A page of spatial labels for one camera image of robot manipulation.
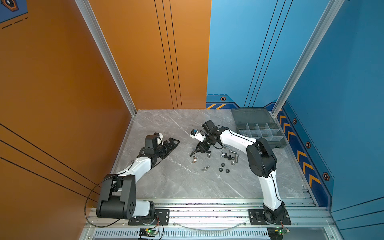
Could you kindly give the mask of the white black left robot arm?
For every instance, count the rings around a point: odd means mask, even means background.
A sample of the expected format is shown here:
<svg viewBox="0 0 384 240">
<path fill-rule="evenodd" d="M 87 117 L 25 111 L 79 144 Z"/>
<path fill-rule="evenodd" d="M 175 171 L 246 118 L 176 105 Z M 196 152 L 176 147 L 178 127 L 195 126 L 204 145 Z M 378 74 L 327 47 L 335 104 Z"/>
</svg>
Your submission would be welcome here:
<svg viewBox="0 0 384 240">
<path fill-rule="evenodd" d="M 151 223 L 156 218 L 152 201 L 139 201 L 136 183 L 153 169 L 158 160 L 164 160 L 180 144 L 179 140 L 154 133 L 147 135 L 145 146 L 141 148 L 133 163 L 126 169 L 106 175 L 102 182 L 97 204 L 98 218 L 125 219 L 137 218 Z"/>
</svg>

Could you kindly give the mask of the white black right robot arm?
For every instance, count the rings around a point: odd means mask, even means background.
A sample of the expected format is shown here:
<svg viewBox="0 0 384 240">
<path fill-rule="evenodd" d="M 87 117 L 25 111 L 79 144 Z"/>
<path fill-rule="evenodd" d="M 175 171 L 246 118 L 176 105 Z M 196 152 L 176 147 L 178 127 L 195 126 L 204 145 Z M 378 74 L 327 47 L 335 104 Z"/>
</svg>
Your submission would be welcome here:
<svg viewBox="0 0 384 240">
<path fill-rule="evenodd" d="M 277 158 L 264 138 L 252 139 L 232 132 L 229 128 L 214 124 L 211 120 L 202 124 L 202 132 L 191 130 L 191 137 L 198 140 L 196 150 L 208 153 L 211 146 L 220 144 L 234 147 L 247 154 L 249 168 L 261 184 L 263 192 L 263 215 L 267 224 L 282 224 L 287 215 L 286 205 L 281 199 L 277 180 Z"/>
</svg>

